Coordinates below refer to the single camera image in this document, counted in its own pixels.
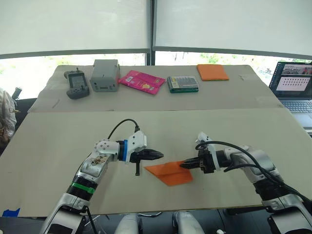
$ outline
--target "white roller shade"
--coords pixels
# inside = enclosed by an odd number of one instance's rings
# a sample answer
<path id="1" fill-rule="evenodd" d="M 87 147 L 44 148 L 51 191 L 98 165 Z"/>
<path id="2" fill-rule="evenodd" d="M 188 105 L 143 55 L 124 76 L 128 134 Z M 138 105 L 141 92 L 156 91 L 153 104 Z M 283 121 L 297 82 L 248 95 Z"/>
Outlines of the white roller shade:
<path id="1" fill-rule="evenodd" d="M 0 0 L 0 58 L 149 49 L 149 0 Z"/>
<path id="2" fill-rule="evenodd" d="M 157 0 L 154 50 L 312 58 L 312 0 Z"/>

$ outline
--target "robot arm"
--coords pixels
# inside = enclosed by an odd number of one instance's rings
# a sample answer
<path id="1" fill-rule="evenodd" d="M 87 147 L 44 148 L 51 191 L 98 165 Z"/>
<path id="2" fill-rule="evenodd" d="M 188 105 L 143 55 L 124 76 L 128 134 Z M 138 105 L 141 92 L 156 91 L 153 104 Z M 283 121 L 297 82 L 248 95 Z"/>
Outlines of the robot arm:
<path id="1" fill-rule="evenodd" d="M 136 175 L 139 175 L 138 164 L 141 160 L 163 157 L 162 153 L 146 149 L 146 146 L 146 136 L 142 131 L 135 132 L 128 140 L 103 139 L 95 143 L 93 151 L 80 165 L 67 191 L 46 218 L 40 233 L 81 233 L 85 217 L 80 213 L 87 211 L 90 199 L 110 162 L 119 160 L 136 163 Z"/>
<path id="2" fill-rule="evenodd" d="M 256 160 L 255 162 L 249 155 L 234 147 L 215 151 L 214 146 L 211 146 L 213 144 L 206 143 L 207 141 L 211 139 L 204 133 L 200 133 L 196 141 L 199 143 L 196 147 L 198 157 L 187 159 L 180 166 L 186 169 L 200 168 L 204 173 L 213 173 L 219 167 L 227 167 L 225 172 L 241 168 L 254 185 L 256 193 L 262 198 L 263 206 L 268 212 L 274 213 L 268 219 L 273 233 L 285 234 L 292 230 L 312 231 L 311 214 L 297 195 L 282 186 L 285 185 L 283 179 L 265 152 L 246 145 L 236 147 L 250 154 Z"/>

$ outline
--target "orange paper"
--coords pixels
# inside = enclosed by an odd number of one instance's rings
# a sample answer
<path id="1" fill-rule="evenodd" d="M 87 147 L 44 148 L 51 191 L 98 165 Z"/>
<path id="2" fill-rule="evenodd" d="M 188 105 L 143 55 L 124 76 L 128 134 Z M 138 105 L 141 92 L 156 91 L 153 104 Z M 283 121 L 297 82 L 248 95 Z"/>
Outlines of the orange paper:
<path id="1" fill-rule="evenodd" d="M 144 167 L 168 186 L 184 184 L 193 180 L 188 169 L 180 167 L 184 161 L 168 162 L 156 166 Z"/>
<path id="2" fill-rule="evenodd" d="M 219 64 L 199 64 L 197 70 L 203 81 L 207 80 L 228 80 L 223 66 Z"/>

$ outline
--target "green band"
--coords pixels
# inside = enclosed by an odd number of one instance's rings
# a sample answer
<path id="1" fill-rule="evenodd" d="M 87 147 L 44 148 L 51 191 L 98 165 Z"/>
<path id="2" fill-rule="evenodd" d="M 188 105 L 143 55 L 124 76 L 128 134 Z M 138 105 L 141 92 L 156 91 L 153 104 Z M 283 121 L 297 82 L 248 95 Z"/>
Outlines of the green band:
<path id="1" fill-rule="evenodd" d="M 79 189 L 82 189 L 84 191 L 87 191 L 90 194 L 94 194 L 94 192 L 96 191 L 94 188 L 89 188 L 89 187 L 86 187 L 86 186 L 84 186 L 82 184 L 78 184 L 78 183 L 72 183 L 72 186 L 79 188 Z"/>

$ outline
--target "window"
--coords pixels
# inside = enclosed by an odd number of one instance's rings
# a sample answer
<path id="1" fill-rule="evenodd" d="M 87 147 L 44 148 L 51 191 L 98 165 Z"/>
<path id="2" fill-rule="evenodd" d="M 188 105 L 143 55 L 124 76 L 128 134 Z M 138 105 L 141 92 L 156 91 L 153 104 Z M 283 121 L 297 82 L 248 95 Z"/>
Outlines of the window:
<path id="1" fill-rule="evenodd" d="M 253 68 L 266 85 L 269 85 L 278 61 L 311 62 L 311 60 L 305 59 L 271 56 L 157 51 L 155 65 L 247 64 Z"/>
<path id="2" fill-rule="evenodd" d="M 95 59 L 118 59 L 120 65 L 145 65 L 145 54 L 65 55 L 0 59 L 0 88 L 20 99 L 36 98 L 58 65 L 93 65 Z"/>

